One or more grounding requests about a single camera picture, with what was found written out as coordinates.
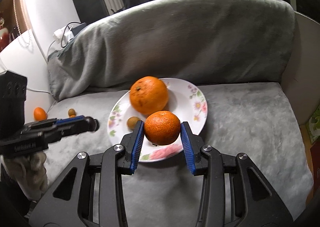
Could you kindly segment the gloved left hand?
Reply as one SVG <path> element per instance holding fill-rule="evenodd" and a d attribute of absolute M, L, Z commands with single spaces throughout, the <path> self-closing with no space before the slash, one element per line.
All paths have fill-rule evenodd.
<path fill-rule="evenodd" d="M 46 159 L 43 151 L 16 158 L 1 157 L 1 181 L 17 185 L 29 200 L 38 201 L 48 189 Z"/>

